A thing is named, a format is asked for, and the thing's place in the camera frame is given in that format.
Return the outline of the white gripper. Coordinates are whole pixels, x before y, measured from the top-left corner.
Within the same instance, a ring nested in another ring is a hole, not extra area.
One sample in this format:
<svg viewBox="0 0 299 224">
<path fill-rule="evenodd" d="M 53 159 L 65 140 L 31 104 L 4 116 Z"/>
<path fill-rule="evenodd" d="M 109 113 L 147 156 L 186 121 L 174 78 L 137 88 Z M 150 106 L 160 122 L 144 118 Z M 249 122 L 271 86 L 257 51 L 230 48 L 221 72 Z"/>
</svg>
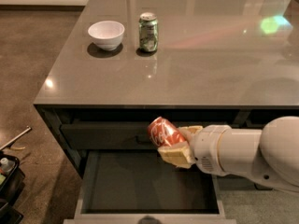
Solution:
<svg viewBox="0 0 299 224">
<path fill-rule="evenodd" d="M 179 127 L 178 130 L 187 141 L 173 146 L 158 148 L 161 158 L 178 168 L 189 169 L 193 164 L 206 174 L 225 176 L 219 158 L 221 139 L 228 125 L 209 125 Z"/>
</svg>

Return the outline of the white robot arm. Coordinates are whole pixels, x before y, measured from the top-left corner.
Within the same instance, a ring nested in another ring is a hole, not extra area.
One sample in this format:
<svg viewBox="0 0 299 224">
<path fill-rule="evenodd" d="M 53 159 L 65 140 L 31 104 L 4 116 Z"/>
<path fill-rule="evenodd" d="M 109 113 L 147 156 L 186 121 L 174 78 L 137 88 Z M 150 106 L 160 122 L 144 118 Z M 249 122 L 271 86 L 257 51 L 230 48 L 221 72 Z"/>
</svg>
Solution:
<svg viewBox="0 0 299 224">
<path fill-rule="evenodd" d="M 184 142 L 159 147 L 162 159 L 206 174 L 237 175 L 271 189 L 299 194 L 298 118 L 270 121 L 261 130 L 228 125 L 181 128 Z"/>
</svg>

